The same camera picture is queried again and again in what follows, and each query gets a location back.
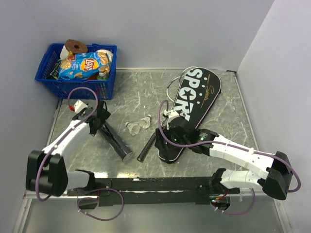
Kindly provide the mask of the white shuttlecock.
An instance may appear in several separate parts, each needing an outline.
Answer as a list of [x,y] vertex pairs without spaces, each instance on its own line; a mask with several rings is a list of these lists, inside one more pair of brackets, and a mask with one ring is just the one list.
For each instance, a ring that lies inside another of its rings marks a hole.
[[146,115],[144,118],[141,118],[138,123],[141,128],[148,129],[151,125],[151,120],[152,120],[152,116]]
[[129,133],[132,136],[137,135],[139,133],[139,131],[140,131],[140,125],[137,124],[137,123],[126,122],[125,125],[126,125],[127,129],[129,130]]

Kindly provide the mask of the black shuttlecock tube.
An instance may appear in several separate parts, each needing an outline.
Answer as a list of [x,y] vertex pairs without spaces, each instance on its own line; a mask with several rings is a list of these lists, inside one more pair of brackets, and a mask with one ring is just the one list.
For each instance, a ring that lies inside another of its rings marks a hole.
[[132,158],[134,152],[127,145],[127,143],[118,135],[118,133],[105,122],[100,129],[100,133],[103,135],[105,140],[110,144],[114,151],[118,154],[123,162],[127,162]]

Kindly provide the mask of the blue plastic basket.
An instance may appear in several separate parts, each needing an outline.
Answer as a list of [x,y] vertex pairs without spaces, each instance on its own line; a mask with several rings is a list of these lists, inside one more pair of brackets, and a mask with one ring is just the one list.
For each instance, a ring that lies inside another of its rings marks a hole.
[[56,68],[56,64],[60,59],[63,43],[52,43],[44,54],[38,70],[35,75],[35,80],[41,82],[59,99],[66,99],[71,90],[77,87],[88,87],[92,89],[100,100],[110,100],[113,96],[114,83],[116,78],[116,61],[117,61],[117,46],[116,45],[88,45],[89,52],[95,52],[100,49],[112,52],[112,62],[110,66],[109,76],[105,80],[95,79],[48,79],[47,77]]

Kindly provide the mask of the black racket cover bag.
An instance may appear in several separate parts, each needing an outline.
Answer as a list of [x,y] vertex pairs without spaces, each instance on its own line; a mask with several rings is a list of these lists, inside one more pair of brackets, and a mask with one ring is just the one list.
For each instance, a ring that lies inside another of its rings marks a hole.
[[[188,71],[179,88],[178,95],[171,109],[159,108],[157,118],[162,117],[164,110],[175,110],[180,117],[186,119],[195,129],[199,130],[199,135],[194,144],[190,144],[190,149],[195,153],[209,154],[209,149],[212,147],[213,141],[218,134],[208,129],[201,129],[200,125],[210,111],[218,95],[221,92],[221,80],[217,74],[205,68],[196,67]],[[165,119],[162,123],[160,120],[158,127],[165,124]],[[172,164],[175,163],[187,145],[173,144],[164,137],[170,144],[182,147],[178,155],[159,155],[161,161]]]

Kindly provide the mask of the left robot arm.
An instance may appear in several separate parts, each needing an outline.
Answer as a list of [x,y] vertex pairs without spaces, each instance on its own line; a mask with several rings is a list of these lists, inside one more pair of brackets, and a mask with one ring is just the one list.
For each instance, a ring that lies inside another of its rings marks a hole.
[[74,104],[75,115],[69,126],[50,145],[41,151],[33,150],[27,161],[26,189],[37,194],[59,197],[67,190],[79,189],[91,195],[96,189],[95,175],[91,171],[68,171],[66,162],[77,154],[83,145],[102,128],[110,117],[105,101],[96,108],[78,100]]

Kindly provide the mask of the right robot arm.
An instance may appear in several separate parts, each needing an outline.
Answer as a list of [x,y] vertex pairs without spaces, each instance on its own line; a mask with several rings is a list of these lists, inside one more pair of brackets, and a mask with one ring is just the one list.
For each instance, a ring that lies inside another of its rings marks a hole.
[[155,134],[155,147],[167,163],[175,162],[172,156],[188,148],[243,167],[242,171],[218,169],[218,178],[212,181],[212,188],[217,193],[233,188],[261,188],[277,200],[285,200],[289,193],[293,172],[288,156],[283,152],[270,154],[242,146],[214,131],[191,127],[182,117],[168,126],[156,128]]

